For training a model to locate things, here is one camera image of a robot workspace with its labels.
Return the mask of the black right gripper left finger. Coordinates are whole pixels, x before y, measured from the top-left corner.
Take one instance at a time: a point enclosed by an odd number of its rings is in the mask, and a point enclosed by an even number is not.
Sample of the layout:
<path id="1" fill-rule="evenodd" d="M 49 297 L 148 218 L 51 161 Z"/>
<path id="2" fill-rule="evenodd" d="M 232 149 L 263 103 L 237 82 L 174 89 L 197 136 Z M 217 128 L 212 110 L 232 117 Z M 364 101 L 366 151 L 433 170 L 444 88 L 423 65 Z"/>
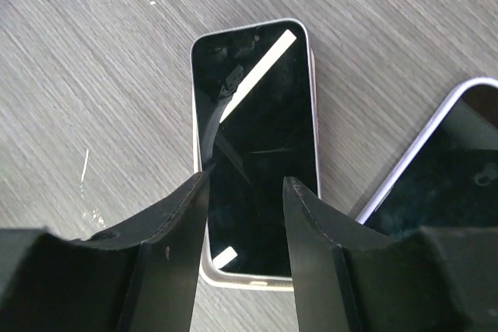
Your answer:
<path id="1" fill-rule="evenodd" d="M 209 174 L 87 240 L 1 231 L 3 331 L 187 331 Z"/>

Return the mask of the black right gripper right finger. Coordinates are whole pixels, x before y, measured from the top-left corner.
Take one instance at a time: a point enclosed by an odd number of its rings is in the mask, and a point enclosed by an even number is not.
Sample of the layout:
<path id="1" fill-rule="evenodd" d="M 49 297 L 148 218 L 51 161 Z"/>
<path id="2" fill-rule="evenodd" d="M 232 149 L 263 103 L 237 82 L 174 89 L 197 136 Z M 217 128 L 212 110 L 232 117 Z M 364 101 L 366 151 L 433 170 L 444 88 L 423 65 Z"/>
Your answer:
<path id="1" fill-rule="evenodd" d="M 382 235 L 295 177 L 282 188 L 302 331 L 495 331 L 496 228 Z"/>

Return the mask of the black smartphone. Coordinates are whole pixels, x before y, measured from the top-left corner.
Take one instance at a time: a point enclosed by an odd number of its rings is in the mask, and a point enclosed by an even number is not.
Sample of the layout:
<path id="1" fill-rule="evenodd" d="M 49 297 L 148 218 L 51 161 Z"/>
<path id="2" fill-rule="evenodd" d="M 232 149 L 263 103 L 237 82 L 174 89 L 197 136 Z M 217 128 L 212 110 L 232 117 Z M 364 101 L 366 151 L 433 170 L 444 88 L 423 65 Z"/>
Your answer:
<path id="1" fill-rule="evenodd" d="M 463 94 L 363 224 L 389 236 L 497 224 L 497 88 Z"/>
<path id="2" fill-rule="evenodd" d="M 306 27 L 276 19 L 191 47 L 195 168 L 210 171 L 210 252 L 235 275 L 291 278 L 282 185 L 318 194 Z"/>

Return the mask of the beige phone case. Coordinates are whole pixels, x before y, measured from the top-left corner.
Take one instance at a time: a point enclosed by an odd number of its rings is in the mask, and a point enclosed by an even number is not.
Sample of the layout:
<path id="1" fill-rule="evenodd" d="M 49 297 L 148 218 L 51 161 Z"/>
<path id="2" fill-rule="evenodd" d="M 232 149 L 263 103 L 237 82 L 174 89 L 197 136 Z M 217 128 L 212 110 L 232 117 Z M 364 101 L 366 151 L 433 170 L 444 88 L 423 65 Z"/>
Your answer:
<path id="1" fill-rule="evenodd" d="M 317 164 L 317 190 L 318 196 L 321 196 L 321 177 L 320 177 L 320 161 L 318 152 L 318 119 L 317 119 L 317 84 L 316 84 L 316 64 L 313 49 L 309 50 L 310 62 L 310 91 L 312 102 L 312 114 L 314 116 L 314 145 L 315 145 L 315 160 Z M 235 275 L 223 272 L 215 267 L 212 255 L 210 252 L 209 242 L 209 225 L 205 224 L 205 233 L 202 244 L 202 253 L 200 260 L 199 274 L 201 278 L 208 284 L 218 288 L 244 289 L 251 291 L 262 292 L 292 292 L 292 278 L 282 277 L 263 277 L 259 275 Z"/>

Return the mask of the lavender phone case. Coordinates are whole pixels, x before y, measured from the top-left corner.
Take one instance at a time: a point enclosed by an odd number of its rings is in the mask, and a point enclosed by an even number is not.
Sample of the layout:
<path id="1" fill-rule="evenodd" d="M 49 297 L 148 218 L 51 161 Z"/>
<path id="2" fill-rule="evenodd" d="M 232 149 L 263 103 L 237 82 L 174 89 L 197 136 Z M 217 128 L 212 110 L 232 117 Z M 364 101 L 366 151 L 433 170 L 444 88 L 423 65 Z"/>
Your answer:
<path id="1" fill-rule="evenodd" d="M 381 183 L 373 197 L 366 203 L 363 210 L 357 215 L 356 221 L 363 224 L 384 202 L 387 196 L 391 193 L 395 183 L 399 177 L 409 166 L 410 162 L 417 156 L 420 149 L 426 144 L 430 136 L 435 132 L 437 127 L 443 122 L 443 119 L 448 115 L 451 109 L 456 105 L 456 102 L 470 88 L 484 85 L 497 88 L 497 79 L 490 77 L 478 77 L 469 79 L 463 83 L 456 85 L 444 98 L 441 105 L 438 106 L 432 117 L 427 121 L 423 129 L 416 136 L 413 143 L 408 147 L 406 152 L 401 156 L 392 171 L 388 174 L 384 182 Z"/>

